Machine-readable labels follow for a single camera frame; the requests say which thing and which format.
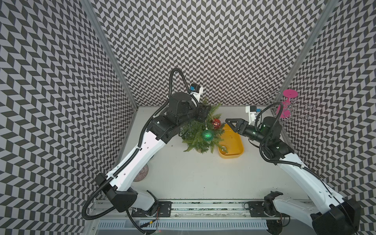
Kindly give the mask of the red faceted ball ornament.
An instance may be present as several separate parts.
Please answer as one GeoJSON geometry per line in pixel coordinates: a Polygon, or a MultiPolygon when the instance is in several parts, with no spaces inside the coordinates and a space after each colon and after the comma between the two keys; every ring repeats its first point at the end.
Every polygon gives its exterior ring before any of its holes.
{"type": "Polygon", "coordinates": [[[211,123],[212,123],[212,126],[213,126],[214,130],[219,129],[221,127],[221,125],[222,125],[220,119],[218,119],[218,118],[214,118],[211,123]]]}

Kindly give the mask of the green glitter ball ornament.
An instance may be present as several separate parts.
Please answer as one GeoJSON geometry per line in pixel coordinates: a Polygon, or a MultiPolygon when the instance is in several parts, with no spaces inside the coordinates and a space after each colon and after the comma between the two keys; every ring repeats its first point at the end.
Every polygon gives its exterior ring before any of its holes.
{"type": "Polygon", "coordinates": [[[210,129],[205,129],[201,133],[201,137],[205,142],[211,142],[214,139],[214,131],[210,129]]]}

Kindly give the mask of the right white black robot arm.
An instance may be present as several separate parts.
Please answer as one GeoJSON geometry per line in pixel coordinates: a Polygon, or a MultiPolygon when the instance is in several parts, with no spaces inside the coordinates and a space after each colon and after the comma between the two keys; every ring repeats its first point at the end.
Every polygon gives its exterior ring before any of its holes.
{"type": "Polygon", "coordinates": [[[282,126],[275,117],[265,117],[260,127],[241,118],[228,118],[226,123],[235,133],[257,141],[261,157],[286,172],[313,203],[309,206],[282,192],[270,192],[262,203],[266,216],[288,215],[310,226],[318,235],[355,235],[358,232],[361,205],[333,190],[302,162],[281,140],[282,126]]]}

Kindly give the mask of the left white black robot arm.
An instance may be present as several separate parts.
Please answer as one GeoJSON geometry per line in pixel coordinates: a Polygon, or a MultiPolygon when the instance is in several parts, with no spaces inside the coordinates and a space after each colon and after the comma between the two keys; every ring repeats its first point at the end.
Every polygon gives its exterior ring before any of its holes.
{"type": "Polygon", "coordinates": [[[205,121],[210,105],[200,102],[203,89],[173,94],[143,127],[138,144],[107,174],[99,174],[96,182],[113,205],[111,210],[124,212],[129,208],[156,210],[157,199],[152,193],[131,188],[131,184],[149,160],[162,149],[181,127],[192,120],[205,121]]]}

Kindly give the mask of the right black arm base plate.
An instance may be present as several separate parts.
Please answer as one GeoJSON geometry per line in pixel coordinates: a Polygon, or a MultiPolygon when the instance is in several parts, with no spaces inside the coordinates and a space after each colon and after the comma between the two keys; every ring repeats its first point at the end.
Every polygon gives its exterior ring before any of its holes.
{"type": "Polygon", "coordinates": [[[272,203],[265,201],[248,201],[245,203],[245,209],[250,213],[251,217],[260,218],[285,218],[287,214],[278,212],[272,203]]]}

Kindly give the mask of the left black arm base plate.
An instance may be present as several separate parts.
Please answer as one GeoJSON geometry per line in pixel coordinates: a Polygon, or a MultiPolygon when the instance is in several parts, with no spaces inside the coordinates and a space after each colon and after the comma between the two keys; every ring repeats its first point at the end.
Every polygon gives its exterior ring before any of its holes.
{"type": "Polygon", "coordinates": [[[158,201],[155,202],[149,210],[142,210],[139,208],[132,209],[132,217],[170,217],[172,209],[171,201],[158,201]]]}

